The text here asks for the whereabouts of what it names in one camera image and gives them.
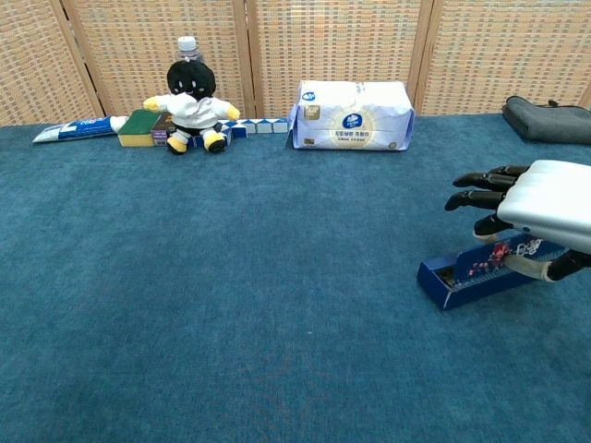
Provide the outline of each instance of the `blue logo on package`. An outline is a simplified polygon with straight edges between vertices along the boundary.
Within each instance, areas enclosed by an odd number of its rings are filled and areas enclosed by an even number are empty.
[[[353,127],[360,127],[363,124],[361,114],[349,114],[343,119],[343,127],[351,129]]]

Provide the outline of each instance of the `bottle cap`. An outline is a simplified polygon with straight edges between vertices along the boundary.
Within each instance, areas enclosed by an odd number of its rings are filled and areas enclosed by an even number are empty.
[[[179,37],[178,50],[179,51],[195,51],[197,49],[197,42],[195,37]]]

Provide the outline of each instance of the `black hair on plush doll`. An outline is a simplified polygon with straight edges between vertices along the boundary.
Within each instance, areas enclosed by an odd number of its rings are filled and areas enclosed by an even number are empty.
[[[197,60],[183,60],[170,66],[166,79],[171,93],[149,98],[144,108],[172,114],[176,131],[166,140],[168,149],[174,154],[184,154],[189,138],[202,136],[207,151],[224,150],[226,137],[215,127],[219,120],[236,121],[240,112],[230,102],[213,97],[216,89],[213,71]]]

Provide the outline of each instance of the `gray bag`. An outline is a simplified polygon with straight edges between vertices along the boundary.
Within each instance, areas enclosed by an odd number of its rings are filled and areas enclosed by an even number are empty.
[[[512,96],[502,114],[515,131],[528,140],[548,143],[591,144],[591,112],[580,106],[533,104]]]

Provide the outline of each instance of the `white shirt on doll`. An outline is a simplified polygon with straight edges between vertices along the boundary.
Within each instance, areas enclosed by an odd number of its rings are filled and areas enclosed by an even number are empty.
[[[173,123],[178,126],[194,129],[214,127],[218,120],[228,118],[231,103],[213,97],[205,97],[199,101],[186,93],[157,95],[156,103],[159,110],[168,111],[173,115]]]

